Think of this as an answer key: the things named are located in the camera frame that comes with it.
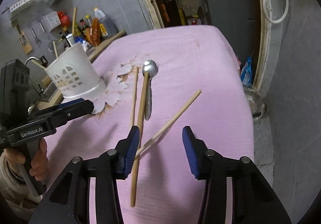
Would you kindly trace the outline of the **beige sleeve forearm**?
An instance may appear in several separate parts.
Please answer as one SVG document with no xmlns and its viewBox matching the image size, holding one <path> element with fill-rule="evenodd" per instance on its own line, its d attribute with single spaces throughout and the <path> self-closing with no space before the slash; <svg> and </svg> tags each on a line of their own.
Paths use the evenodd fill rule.
<svg viewBox="0 0 321 224">
<path fill-rule="evenodd" d="M 31 195 L 24 180 L 16 175 L 1 155 L 1 194 L 9 209 L 21 223 L 28 223 L 39 205 L 39 197 Z"/>
</svg>

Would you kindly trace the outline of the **left hand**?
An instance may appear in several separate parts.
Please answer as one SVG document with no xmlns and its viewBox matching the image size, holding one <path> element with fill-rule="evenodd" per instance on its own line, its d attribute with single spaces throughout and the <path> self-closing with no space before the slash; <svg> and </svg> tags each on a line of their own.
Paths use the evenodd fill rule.
<svg viewBox="0 0 321 224">
<path fill-rule="evenodd" d="M 18 166 L 25 163 L 25 157 L 19 151 L 13 148 L 4 150 L 4 157 L 6 158 L 10 169 L 19 177 L 22 177 Z M 48 158 L 47 158 L 47 143 L 45 139 L 39 142 L 39 149 L 31 161 L 31 169 L 29 174 L 35 177 L 36 180 L 42 181 L 46 178 L 48 173 Z"/>
</svg>

